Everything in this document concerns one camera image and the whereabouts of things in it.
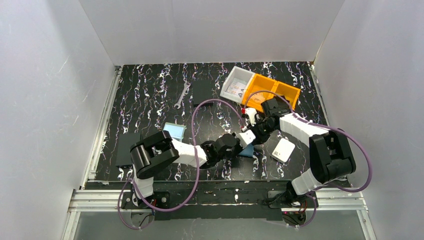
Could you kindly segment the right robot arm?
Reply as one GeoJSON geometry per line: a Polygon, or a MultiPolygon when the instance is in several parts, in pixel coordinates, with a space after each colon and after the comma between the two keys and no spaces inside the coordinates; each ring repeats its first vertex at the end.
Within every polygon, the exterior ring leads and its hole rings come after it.
{"type": "Polygon", "coordinates": [[[337,131],[319,127],[281,107],[275,98],[261,103],[264,118],[255,126],[268,136],[273,131],[285,132],[309,149],[309,169],[286,187],[286,198],[300,197],[356,170],[355,159],[347,137],[337,131]]]}

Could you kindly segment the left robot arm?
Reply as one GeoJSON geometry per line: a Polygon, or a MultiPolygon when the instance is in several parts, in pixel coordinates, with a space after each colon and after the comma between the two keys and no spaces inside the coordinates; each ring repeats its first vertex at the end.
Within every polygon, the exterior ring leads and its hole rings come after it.
{"type": "Polygon", "coordinates": [[[134,193],[137,198],[152,196],[154,176],[172,163],[208,169],[221,160],[238,155],[242,150],[240,140],[234,133],[226,133],[215,141],[208,140],[193,146],[172,138],[166,130],[159,131],[130,147],[134,193]]]}

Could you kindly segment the blue leather card holder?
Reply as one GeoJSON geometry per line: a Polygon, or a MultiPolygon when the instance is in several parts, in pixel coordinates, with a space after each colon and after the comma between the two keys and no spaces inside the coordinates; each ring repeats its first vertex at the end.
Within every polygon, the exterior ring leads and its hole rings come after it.
{"type": "Polygon", "coordinates": [[[238,155],[245,158],[253,158],[254,152],[255,152],[254,146],[252,144],[249,144],[238,155]]]}

